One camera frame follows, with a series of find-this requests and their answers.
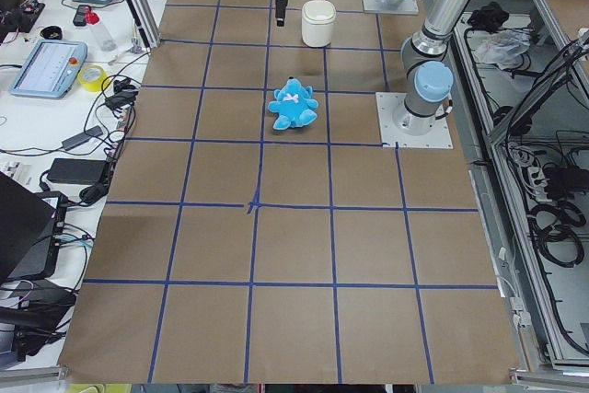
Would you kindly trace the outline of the white trash can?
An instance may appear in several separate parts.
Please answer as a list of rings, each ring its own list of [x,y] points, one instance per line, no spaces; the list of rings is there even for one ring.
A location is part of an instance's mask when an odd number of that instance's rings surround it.
[[[301,8],[303,43],[311,48],[330,45],[337,13],[327,0],[310,0]]]

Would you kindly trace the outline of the blue plush toy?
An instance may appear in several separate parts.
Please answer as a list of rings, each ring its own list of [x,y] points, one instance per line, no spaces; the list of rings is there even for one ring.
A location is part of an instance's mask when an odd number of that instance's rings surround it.
[[[290,76],[282,88],[274,90],[274,100],[268,104],[268,110],[278,115],[272,129],[283,131],[314,122],[318,118],[315,112],[318,102],[312,96],[312,86],[304,87],[297,78]]]

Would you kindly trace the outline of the clear plastic bottle red cap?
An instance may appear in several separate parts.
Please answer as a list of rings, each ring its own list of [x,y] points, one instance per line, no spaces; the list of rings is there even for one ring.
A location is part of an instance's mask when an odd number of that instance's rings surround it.
[[[103,52],[112,52],[117,49],[117,44],[110,32],[99,18],[98,14],[90,7],[86,7],[85,21],[94,36],[99,48]]]

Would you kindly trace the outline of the yellow tape roll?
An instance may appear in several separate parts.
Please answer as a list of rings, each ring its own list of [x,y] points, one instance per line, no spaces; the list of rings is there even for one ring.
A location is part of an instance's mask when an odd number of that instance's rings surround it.
[[[77,81],[82,88],[89,92],[100,92],[108,86],[107,73],[98,65],[88,65],[80,69]]]

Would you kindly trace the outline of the crumpled white cloth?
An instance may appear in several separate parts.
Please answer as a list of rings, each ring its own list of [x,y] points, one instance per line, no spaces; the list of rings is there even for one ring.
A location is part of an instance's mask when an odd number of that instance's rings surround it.
[[[515,68],[524,60],[530,48],[528,34],[505,30],[484,39],[474,50],[474,60],[480,64],[494,64],[500,69]]]

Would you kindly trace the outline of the black small bowl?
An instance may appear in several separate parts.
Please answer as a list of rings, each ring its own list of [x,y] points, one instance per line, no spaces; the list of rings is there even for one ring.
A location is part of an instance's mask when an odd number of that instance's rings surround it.
[[[59,26],[48,26],[40,30],[40,36],[45,40],[61,40],[63,31]]]

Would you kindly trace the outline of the teach pendant near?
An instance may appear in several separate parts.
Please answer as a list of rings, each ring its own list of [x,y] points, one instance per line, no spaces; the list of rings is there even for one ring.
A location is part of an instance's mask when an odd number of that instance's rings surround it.
[[[18,72],[9,93],[17,97],[62,98],[87,58],[82,41],[40,40]]]

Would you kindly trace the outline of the brown gridded table mat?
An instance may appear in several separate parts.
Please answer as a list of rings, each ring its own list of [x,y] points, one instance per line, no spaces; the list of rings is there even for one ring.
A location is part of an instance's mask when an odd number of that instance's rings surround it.
[[[75,382],[503,384],[519,365],[468,167],[381,144],[423,15],[167,0],[60,361]],[[276,131],[274,90],[318,118]]]

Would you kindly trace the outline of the black power adapter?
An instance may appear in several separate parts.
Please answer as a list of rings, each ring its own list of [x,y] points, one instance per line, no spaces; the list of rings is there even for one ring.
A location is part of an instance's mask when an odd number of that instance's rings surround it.
[[[55,158],[47,180],[51,183],[91,185],[101,181],[107,165],[105,160]]]

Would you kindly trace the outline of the black laptop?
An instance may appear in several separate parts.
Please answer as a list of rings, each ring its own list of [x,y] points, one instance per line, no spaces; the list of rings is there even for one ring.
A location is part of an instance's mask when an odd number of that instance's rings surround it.
[[[31,192],[1,176],[1,281],[36,281],[54,274],[58,236],[64,230],[66,197]]]

